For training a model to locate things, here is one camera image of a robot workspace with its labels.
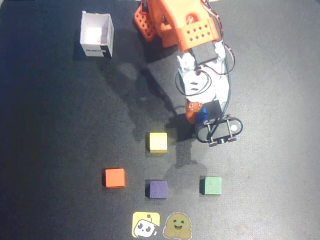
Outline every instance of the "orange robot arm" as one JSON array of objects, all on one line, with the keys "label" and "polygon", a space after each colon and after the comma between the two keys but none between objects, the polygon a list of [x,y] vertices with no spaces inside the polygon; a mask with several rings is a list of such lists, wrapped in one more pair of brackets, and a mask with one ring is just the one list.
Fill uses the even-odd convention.
[{"label": "orange robot arm", "polygon": [[[148,12],[143,11],[144,1]],[[147,42],[158,34],[165,48],[178,44],[182,53],[219,39],[201,0],[142,0],[134,20]]]}]

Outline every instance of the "white box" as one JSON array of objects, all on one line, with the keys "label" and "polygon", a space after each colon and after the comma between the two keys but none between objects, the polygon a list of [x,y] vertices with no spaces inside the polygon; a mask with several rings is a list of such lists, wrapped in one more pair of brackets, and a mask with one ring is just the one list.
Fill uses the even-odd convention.
[{"label": "white box", "polygon": [[80,44],[86,56],[112,57],[114,31],[109,13],[82,11]]}]

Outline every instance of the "wire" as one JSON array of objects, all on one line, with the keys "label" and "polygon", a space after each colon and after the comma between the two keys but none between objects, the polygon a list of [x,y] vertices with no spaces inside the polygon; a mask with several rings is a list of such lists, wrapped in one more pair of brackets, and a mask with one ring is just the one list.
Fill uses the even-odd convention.
[{"label": "wire", "polygon": [[212,67],[208,66],[207,64],[203,64],[205,67],[207,67],[207,68],[211,69],[212,71],[214,71],[214,73],[217,74],[218,76],[226,76],[226,75],[228,75],[234,69],[235,64],[236,64],[235,55],[231,51],[230,47],[227,44],[224,44],[224,48],[228,50],[228,52],[229,52],[229,54],[231,55],[231,58],[232,58],[232,68],[229,71],[224,72],[224,73],[219,73],[216,70],[214,70]]},{"label": "wire", "polygon": [[[223,29],[222,29],[222,24],[221,24],[221,21],[220,21],[220,18],[219,16],[214,12],[209,0],[205,0],[206,4],[200,0],[203,7],[209,12],[211,13],[215,19],[217,20],[218,22],[218,25],[219,25],[219,31],[220,31],[220,40],[218,41],[218,43],[222,43],[223,44],[223,48],[226,48],[226,44],[225,44],[225,41],[224,41],[224,32],[223,32]],[[231,49],[227,46],[227,50],[229,51],[229,53],[231,54],[231,57],[233,57],[233,66],[231,68],[231,71],[233,70],[234,66],[235,66],[235,59],[234,59],[234,54],[232,53]],[[225,105],[224,105],[224,108],[223,108],[223,111],[221,113],[221,115],[219,116],[219,118],[217,118],[213,125],[214,125],[214,128],[208,133],[207,135],[207,142],[209,143],[211,141],[211,138],[212,136],[214,135],[214,133],[216,132],[219,124],[221,123],[222,121],[222,118],[224,117],[225,113],[226,113],[226,110],[228,108],[228,105],[229,105],[229,102],[230,102],[230,98],[231,98],[231,78],[230,78],[230,72],[229,71],[229,65],[228,65],[228,60],[227,58],[225,57],[224,58],[224,64],[225,64],[225,69],[226,69],[226,78],[227,78],[227,81],[228,81],[228,84],[229,84],[229,90],[228,90],[228,97],[226,99],[226,102],[225,102]]]},{"label": "wire", "polygon": [[213,8],[211,7],[211,4],[209,2],[209,0],[205,0],[205,2],[203,2],[202,0],[200,0],[202,6],[212,15],[214,16],[214,18],[216,19],[218,26],[219,26],[219,30],[220,30],[220,40],[219,41],[215,41],[217,43],[222,43],[222,41],[224,40],[224,30],[222,28],[222,23],[220,20],[220,17],[218,14],[215,13],[215,11],[213,10]]},{"label": "wire", "polygon": [[207,77],[207,81],[206,81],[204,87],[201,88],[197,93],[194,93],[194,94],[186,94],[186,92],[183,92],[183,91],[180,90],[180,88],[178,87],[178,81],[177,81],[177,75],[179,74],[179,71],[177,71],[177,73],[175,74],[175,77],[174,77],[175,87],[185,97],[192,97],[192,96],[196,96],[196,95],[202,94],[205,91],[207,91],[212,85],[212,78],[210,77],[210,75],[206,71],[204,71],[202,69],[198,69],[198,70],[196,70],[196,72],[204,73],[206,75],[206,77]]}]

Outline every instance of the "wooden block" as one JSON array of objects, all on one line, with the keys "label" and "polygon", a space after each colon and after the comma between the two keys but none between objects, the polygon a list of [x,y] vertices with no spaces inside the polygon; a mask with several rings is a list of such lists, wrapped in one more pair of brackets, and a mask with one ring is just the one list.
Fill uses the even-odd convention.
[{"label": "wooden block", "polygon": [[221,195],[222,178],[218,176],[206,176],[200,180],[200,193],[203,195]]},{"label": "wooden block", "polygon": [[123,168],[106,169],[105,186],[107,188],[124,188],[126,186],[125,170]]},{"label": "wooden block", "polygon": [[168,183],[162,180],[150,181],[150,199],[167,199]]},{"label": "wooden block", "polygon": [[166,153],[168,150],[166,132],[151,132],[150,133],[150,153]]}]

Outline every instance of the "hole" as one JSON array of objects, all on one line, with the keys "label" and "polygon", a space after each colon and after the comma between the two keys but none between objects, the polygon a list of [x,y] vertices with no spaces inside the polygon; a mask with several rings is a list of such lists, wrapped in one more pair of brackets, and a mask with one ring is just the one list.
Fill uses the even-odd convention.
[{"label": "hole", "polygon": [[233,132],[235,132],[235,131],[238,130],[238,126],[237,126],[237,125],[232,125],[232,126],[230,127],[230,130],[233,131]]}]

